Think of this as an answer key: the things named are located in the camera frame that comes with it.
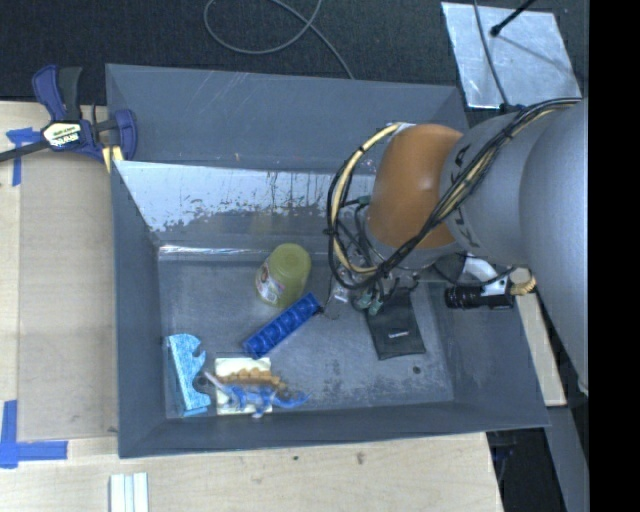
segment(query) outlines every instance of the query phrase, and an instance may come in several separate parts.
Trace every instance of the black floor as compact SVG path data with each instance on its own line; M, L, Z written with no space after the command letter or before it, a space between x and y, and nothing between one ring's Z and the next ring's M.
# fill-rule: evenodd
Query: black floor
M207 0L0 0L0 99L33 101L31 77L43 65L82 66L79 99L105 104L105 63L347 77L311 31L274 54L249 56L216 43L205 30ZM313 0L289 0L304 16ZM515 8L519 0L482 0ZM539 0L552 11L583 95L588 95L589 0ZM231 44L260 49L281 44L302 23L267 0L217 0L209 22ZM362 80L458 85L440 2L325 0L315 21ZM468 112L474 125L496 115ZM588 406L574 411L587 439ZM542 430L489 435L496 448L505 510L562 511L564 505Z

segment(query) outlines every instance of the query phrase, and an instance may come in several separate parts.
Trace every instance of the small object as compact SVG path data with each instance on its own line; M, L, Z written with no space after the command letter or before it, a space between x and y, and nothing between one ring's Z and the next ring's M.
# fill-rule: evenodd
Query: small object
M5 402L0 437L0 468L15 469L20 461L65 460L67 458L67 441L17 442L17 417L17 400Z
M394 338L401 338L402 336L409 336L409 331L406 329L399 329L398 327L392 327L389 330L387 337L392 340Z
M149 484L146 473L123 473L109 479L109 512L148 512Z
M371 302L371 305L367 309L367 313L369 314L369 316L376 316L380 311L380 309L382 308L383 304L384 302L382 302L379 298L376 298L375 300L373 300Z
M244 352L254 359L263 357L289 334L309 320L319 308L320 303L313 293L307 293L247 339L242 344Z
M509 290L508 278L485 286L453 286L444 291L444 302L451 309L474 309L489 306L490 309L512 308L515 297Z
M311 270L309 253L298 244L281 244L256 272L258 296L267 304L286 308L302 296Z
M373 345L381 361L409 354L424 354L427 350L416 321L410 291L400 288L375 315L366 315Z
M280 379L274 383L271 372L266 375L260 370L254 370L242 376L238 372L226 377L218 377L205 370L198 376L196 385L207 390L207 386L202 382L204 377L209 385L207 392L216 391L219 414L252 412L251 417L256 419L271 412L274 405L293 409L309 399L310 395L304 393L290 393ZM220 393L225 397L224 401L219 399Z
M354 303L354 306L356 309L359 309L360 311L364 311L369 306L371 306L372 301L373 301L373 293L365 292L362 295L360 295L360 298Z
M49 112L51 122L41 130L36 141L0 153L0 162L48 148L71 151L104 163L105 146L98 133L112 129L118 129L123 156L133 158L138 142L133 112L118 110L114 119L101 123L82 119L77 98L81 72L82 68L58 68L51 64L33 76L33 91L38 102Z
M344 307L350 303L349 290L340 283L335 283L329 298L322 306L322 315L330 320L337 320Z
M526 295L527 293L531 293L535 290L537 285L536 278L531 276L524 283L512 283L509 288L509 293L511 295Z
M194 352L200 346L200 340L190 334L174 334L167 338L169 354L177 380L178 395L184 407L184 416L193 416L206 412L211 405L208 395L193 388L193 379L207 358L203 350L198 356Z

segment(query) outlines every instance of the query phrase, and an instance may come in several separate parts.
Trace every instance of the blue tape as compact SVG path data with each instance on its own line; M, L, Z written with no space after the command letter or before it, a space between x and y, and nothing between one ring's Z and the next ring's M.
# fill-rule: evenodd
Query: blue tape
M319 308L320 304L313 293L307 293L247 339L242 344L245 353L254 359L263 357L289 334L309 320Z
M42 441L18 443L16 425L18 401L4 403L2 415L2 436L0 437L0 468L15 469L20 461L65 460L68 441Z
M21 147L23 144L33 144L34 142L40 142L40 132L32 128L20 128L18 130L9 130L7 132L7 138L13 143L16 148ZM22 181L22 160L18 157L13 160L13 178L11 180L12 186L20 185Z

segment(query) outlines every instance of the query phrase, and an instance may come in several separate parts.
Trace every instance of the blue clamp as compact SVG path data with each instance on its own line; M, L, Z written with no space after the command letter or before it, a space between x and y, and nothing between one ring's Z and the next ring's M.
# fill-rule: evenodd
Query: blue clamp
M21 461L65 460L68 441L42 441L36 443L18 443L16 441L16 422L18 402L4 403L2 416L2 437L0 437L0 468L15 469Z
M58 68L54 64L39 70L32 79L38 102L49 112L51 122L45 126L40 137L28 145L0 153L0 162L16 159L42 149L70 151L104 163L104 144L98 134L106 130L118 130L118 141L122 155L131 160L138 145L135 116L130 110L118 110L114 118L101 123L90 123L82 119L77 104L78 78L82 68Z
M33 128L19 128L17 130L9 130L7 138L13 143L16 148L22 147L24 144L34 144L40 142L42 134ZM17 157L13 161L13 178L11 179L11 185L16 187L20 185L22 181L22 159Z
M202 369L207 358L203 350L198 356L193 354L200 346L200 340L190 334L174 334L167 338L169 353L177 379L177 393L184 407L184 416L206 412L211 398L193 388L193 379Z
M44 128L43 134L46 134L52 125L80 126L80 130L75 132L77 139L59 145L53 143L50 145L51 149L72 151L102 163L104 162L102 154L104 145L96 140L91 123L81 119L80 109L77 106L76 89L81 70L82 68L59 69L55 64L45 66L33 76L33 91L38 102L44 105L51 116L51 123ZM117 127L120 131L120 149L123 156L127 159L132 158L138 143L133 113L130 110L116 112L113 127Z
M245 353L254 359L260 359L315 315L318 309L320 303L313 293L309 292L247 339L242 344Z

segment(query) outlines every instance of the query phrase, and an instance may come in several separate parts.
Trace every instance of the wooden table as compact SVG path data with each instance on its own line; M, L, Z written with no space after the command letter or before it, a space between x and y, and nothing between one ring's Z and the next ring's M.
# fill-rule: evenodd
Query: wooden table
M4 139L8 129L37 128L46 121L39 105L0 102L0 151L12 147ZM24 166L25 179L30 166L61 165L67 158L76 162L74 157L34 156ZM19 338L29 333L19 322L20 187L11 186L11 169L10 162L0 164L0 401L19 398L20 403ZM51 216L62 215L64 206L56 208ZM43 279L39 286L54 286L53 280ZM560 405L564 396L537 303L525 301L524 325L545 399ZM48 357L45 350L43 358ZM74 372L66 384L71 394L78 375ZM64 380L52 383L58 389L64 385ZM44 379L43 392L46 387ZM48 404L47 415L55 407ZM502 510L484 434L128 460L116 452L114 435L71 439L68 460L21 462L16 470L0 470L0 509L105 511L110 475L147 472L154 512Z

